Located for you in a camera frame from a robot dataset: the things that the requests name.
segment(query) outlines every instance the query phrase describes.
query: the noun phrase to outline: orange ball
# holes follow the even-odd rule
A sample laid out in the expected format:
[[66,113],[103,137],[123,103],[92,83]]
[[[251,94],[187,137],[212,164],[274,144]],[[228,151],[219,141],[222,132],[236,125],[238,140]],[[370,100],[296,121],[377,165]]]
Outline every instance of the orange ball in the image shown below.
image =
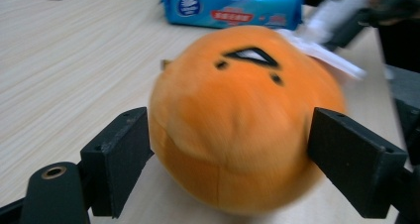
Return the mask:
[[197,199],[259,214],[322,176],[307,156],[314,107],[345,112],[334,77],[273,30],[210,33],[159,76],[150,102],[153,150]]

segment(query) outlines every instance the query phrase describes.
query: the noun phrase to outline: stuffed toy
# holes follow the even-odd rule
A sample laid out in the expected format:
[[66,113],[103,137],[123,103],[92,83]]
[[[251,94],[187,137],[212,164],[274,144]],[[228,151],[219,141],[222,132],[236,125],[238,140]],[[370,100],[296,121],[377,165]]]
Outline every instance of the stuffed toy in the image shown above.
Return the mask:
[[345,112],[340,85],[321,62],[268,28],[216,31],[159,75],[150,101],[152,148],[204,203],[266,213],[322,176],[306,153],[314,107]]

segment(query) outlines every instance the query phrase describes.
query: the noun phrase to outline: black object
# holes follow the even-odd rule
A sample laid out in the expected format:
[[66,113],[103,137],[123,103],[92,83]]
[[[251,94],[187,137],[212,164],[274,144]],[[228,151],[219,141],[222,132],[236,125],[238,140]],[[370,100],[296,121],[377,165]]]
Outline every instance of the black object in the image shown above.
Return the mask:
[[420,167],[405,169],[406,152],[356,121],[316,108],[308,155],[364,218],[385,218],[393,205],[399,220],[420,222]]
[[119,115],[81,150],[81,162],[57,163],[35,172],[27,196],[0,209],[0,223],[89,223],[119,217],[150,149],[146,107]]
[[420,165],[420,109],[395,99],[405,145],[414,166]]
[[31,176],[21,224],[72,224],[88,223],[88,220],[77,165],[57,163]]

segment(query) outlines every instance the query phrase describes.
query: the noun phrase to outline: blue tissue package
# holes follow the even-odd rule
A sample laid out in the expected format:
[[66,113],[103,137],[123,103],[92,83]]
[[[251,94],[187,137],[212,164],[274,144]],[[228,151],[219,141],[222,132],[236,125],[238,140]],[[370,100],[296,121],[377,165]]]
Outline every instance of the blue tissue package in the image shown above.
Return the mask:
[[303,0],[161,0],[172,24],[210,28],[260,25],[295,30]]

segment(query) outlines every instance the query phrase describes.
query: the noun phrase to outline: table surface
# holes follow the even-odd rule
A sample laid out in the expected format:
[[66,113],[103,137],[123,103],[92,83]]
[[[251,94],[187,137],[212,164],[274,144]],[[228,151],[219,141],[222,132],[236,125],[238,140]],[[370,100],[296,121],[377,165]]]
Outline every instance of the table surface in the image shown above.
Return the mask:
[[[0,0],[0,206],[25,196],[33,172],[80,161],[116,116],[148,106],[160,61],[215,29],[167,23],[159,0]],[[340,54],[367,71],[345,87],[349,114],[401,147],[373,30]],[[221,213],[180,189],[153,157],[119,219],[92,223],[393,223],[359,216],[325,178],[273,213]]]

